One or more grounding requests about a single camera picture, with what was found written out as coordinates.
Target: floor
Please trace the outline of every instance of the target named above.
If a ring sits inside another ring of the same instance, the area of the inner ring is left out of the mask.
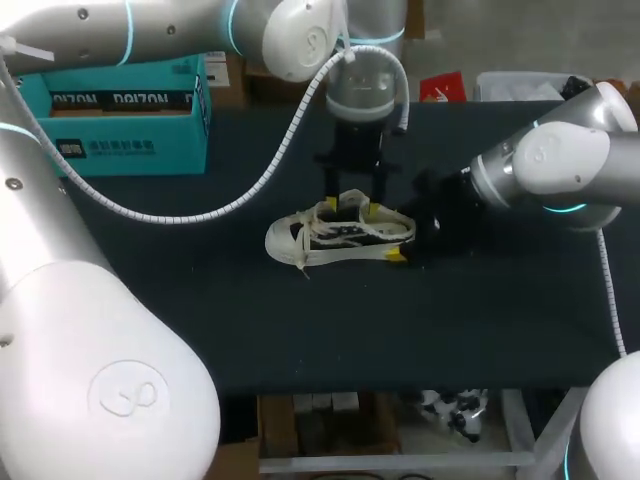
[[[637,0],[425,0],[425,40],[407,42],[413,79],[528,70],[640,80]]]

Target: teal cardboard box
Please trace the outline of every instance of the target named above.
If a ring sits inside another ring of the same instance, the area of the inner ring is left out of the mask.
[[[195,55],[27,75],[18,83],[44,131],[80,175],[183,175],[206,168],[206,78],[204,57]]]

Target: black and white item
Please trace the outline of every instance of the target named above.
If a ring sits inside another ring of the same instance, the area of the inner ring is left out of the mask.
[[[477,443],[482,432],[482,414],[487,409],[488,401],[487,390],[423,390],[417,408],[429,422],[439,424],[443,430],[456,432],[471,443]]]
[[[274,222],[265,248],[274,260],[304,271],[342,260],[389,260],[393,249],[414,240],[411,218],[384,206],[369,210],[369,198],[349,190],[337,211],[325,201]]]

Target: table leg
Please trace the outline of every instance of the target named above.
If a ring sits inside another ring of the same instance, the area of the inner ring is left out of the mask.
[[[569,436],[587,388],[572,388],[535,443],[535,464],[518,468],[517,480],[550,480],[562,464]]]

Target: cardboard box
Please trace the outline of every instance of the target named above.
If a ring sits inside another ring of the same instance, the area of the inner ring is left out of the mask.
[[[205,57],[207,80],[215,108],[245,108],[245,60],[239,55],[211,52]]]
[[[404,38],[422,40],[424,39],[426,29],[424,19],[424,1],[408,0],[408,2]]]
[[[257,440],[220,446],[204,480],[258,480],[259,446]]]
[[[271,75],[265,68],[247,64],[246,81],[251,105],[298,105],[310,82],[292,83]],[[324,104],[326,86],[318,87],[313,103]]]
[[[298,456],[298,434],[291,395],[258,398],[259,435],[268,458]]]
[[[262,454],[287,458],[398,452],[391,396],[359,393],[358,400],[360,409],[356,412],[325,410],[296,416],[291,396],[260,397]]]
[[[204,78],[198,55],[28,75],[20,79],[20,91],[82,176],[199,174],[207,164],[211,122]],[[52,92],[62,97],[54,99]],[[167,92],[178,92],[177,103],[168,101]]]

